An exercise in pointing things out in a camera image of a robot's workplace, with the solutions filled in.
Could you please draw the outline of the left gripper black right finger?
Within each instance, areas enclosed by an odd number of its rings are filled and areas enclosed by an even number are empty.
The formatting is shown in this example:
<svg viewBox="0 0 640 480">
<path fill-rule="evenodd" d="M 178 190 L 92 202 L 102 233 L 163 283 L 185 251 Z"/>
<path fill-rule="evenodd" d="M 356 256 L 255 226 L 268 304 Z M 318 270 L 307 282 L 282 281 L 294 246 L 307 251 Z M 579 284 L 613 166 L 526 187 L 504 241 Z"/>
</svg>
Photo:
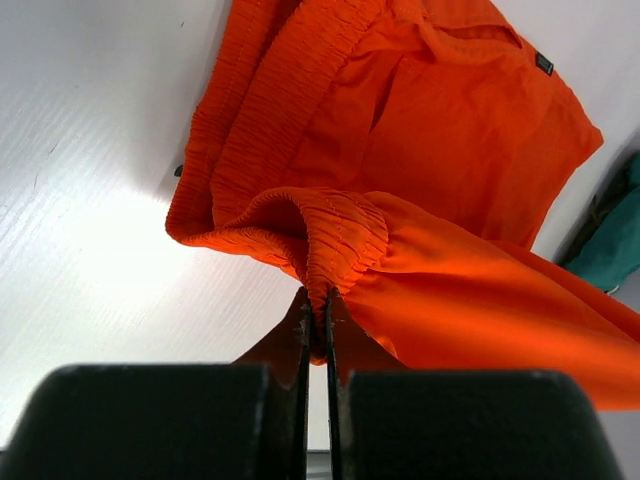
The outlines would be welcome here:
<svg viewBox="0 0 640 480">
<path fill-rule="evenodd" d="M 412 370 L 332 290 L 325 311 L 336 479 L 619 479 L 575 381 L 550 370 Z"/>
</svg>

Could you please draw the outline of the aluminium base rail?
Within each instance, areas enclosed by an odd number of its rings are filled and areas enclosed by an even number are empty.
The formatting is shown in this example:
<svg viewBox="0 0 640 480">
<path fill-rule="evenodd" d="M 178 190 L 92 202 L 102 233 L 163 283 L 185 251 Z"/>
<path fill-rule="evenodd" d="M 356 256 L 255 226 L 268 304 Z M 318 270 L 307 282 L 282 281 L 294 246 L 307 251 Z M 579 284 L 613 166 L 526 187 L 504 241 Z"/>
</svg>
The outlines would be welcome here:
<svg viewBox="0 0 640 480">
<path fill-rule="evenodd" d="M 306 453 L 306 479 L 332 480 L 330 450 L 308 450 Z"/>
</svg>

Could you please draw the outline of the orange shorts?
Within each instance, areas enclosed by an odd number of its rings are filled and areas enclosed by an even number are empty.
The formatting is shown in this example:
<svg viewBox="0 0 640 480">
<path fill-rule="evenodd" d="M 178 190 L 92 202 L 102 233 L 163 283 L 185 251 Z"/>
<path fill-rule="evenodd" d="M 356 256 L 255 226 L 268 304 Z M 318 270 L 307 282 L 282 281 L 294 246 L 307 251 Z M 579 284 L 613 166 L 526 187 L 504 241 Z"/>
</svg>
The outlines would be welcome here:
<svg viewBox="0 0 640 480">
<path fill-rule="evenodd" d="M 554 369 L 639 406 L 639 317 L 532 252 L 602 145 L 489 1 L 236 1 L 166 229 L 338 290 L 415 369 Z"/>
</svg>

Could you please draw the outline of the folded green shorts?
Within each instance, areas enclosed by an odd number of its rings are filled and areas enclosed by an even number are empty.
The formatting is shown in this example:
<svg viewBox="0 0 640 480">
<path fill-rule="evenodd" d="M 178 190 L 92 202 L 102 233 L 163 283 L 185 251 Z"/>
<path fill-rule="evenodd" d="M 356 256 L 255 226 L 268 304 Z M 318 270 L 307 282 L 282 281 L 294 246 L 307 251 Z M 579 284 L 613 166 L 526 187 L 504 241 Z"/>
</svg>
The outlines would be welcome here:
<svg viewBox="0 0 640 480">
<path fill-rule="evenodd" d="M 639 268 L 639 154 L 634 153 L 593 198 L 560 265 L 613 293 Z"/>
</svg>

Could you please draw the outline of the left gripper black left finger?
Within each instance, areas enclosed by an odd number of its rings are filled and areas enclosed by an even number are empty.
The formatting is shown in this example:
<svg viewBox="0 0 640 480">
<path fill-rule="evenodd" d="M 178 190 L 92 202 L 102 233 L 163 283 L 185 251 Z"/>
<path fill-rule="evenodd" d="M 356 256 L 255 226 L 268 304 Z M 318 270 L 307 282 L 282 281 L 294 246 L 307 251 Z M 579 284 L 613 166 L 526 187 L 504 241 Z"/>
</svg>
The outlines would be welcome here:
<svg viewBox="0 0 640 480">
<path fill-rule="evenodd" d="M 36 388 L 5 479 L 302 479 L 312 312 L 229 364 L 70 365 Z"/>
</svg>

